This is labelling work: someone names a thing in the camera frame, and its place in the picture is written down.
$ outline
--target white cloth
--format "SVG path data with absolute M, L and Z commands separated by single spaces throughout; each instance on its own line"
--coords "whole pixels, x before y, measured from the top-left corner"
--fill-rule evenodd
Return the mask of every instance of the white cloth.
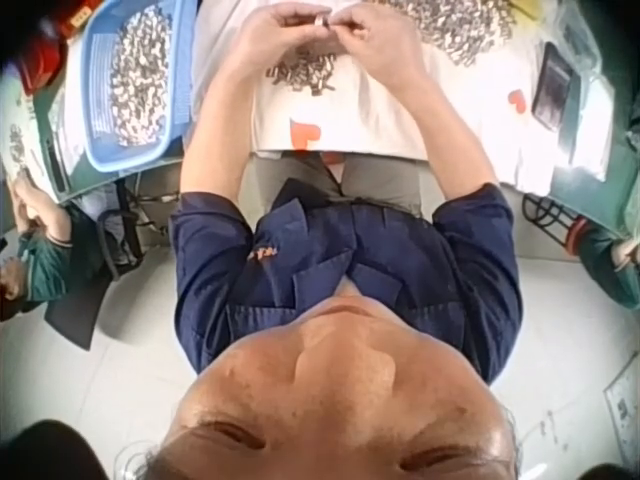
M 192 113 L 198 118 L 206 89 L 246 16 L 269 0 L 205 0 L 196 21 L 192 67 Z M 342 8 L 353 1 L 316 1 Z M 534 29 L 517 29 L 506 46 L 484 54 L 471 68 L 456 67 L 434 47 L 423 46 L 430 75 L 481 139 L 503 183 L 518 190 L 546 195 L 558 157 L 557 135 L 531 115 L 531 104 L 541 63 L 542 44 Z M 312 97 L 293 92 L 264 78 L 254 101 L 254 151 L 291 150 L 291 122 L 316 125 L 319 141 L 309 150 L 362 152 L 427 160 L 420 132 L 406 110 L 348 55 L 335 63 L 325 90 Z M 520 90 L 527 105 L 518 114 L 508 101 Z

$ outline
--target pile of metal parts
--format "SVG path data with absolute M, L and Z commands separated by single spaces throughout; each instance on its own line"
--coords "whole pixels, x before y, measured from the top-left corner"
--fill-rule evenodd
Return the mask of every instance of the pile of metal parts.
M 267 70 L 267 78 L 273 78 L 273 84 L 285 82 L 294 92 L 309 87 L 314 97 L 322 95 L 323 90 L 335 90 L 329 85 L 333 75 L 334 53 L 314 54 L 306 48 L 296 50 L 292 61 L 282 61 Z
M 156 5 L 120 30 L 111 66 L 111 113 L 120 145 L 157 140 L 169 101 L 170 45 L 171 18 Z
M 456 65 L 504 44 L 516 23 L 509 0 L 368 0 L 409 16 L 422 41 L 444 51 Z

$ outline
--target shirt collar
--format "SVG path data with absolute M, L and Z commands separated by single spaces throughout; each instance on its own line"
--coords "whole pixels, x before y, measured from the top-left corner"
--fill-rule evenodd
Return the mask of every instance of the shirt collar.
M 365 297 L 373 298 L 393 309 L 402 284 L 395 278 L 366 265 L 351 265 L 351 250 L 313 265 L 293 276 L 296 310 L 309 310 L 333 296 L 342 277 L 348 276 Z

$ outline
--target hand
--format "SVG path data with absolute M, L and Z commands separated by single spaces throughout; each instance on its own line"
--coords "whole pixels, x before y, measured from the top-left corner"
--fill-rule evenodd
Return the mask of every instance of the hand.
M 329 18 L 338 40 L 393 95 L 426 75 L 413 21 L 389 7 L 360 3 Z
M 16 193 L 16 189 L 13 182 L 7 182 L 9 187 L 9 196 L 11 197 L 11 204 L 13 205 L 13 213 L 16 217 L 25 218 L 27 216 L 27 206 L 24 200 Z
M 35 189 L 36 187 L 33 185 L 29 172 L 26 169 L 22 169 L 18 172 L 18 176 L 13 181 L 9 191 L 12 192 L 12 198 L 15 196 L 21 203 L 25 203 Z
M 306 3 L 278 3 L 254 10 L 240 28 L 222 68 L 241 78 L 254 77 L 276 65 L 288 50 L 330 36 L 313 21 L 331 10 Z

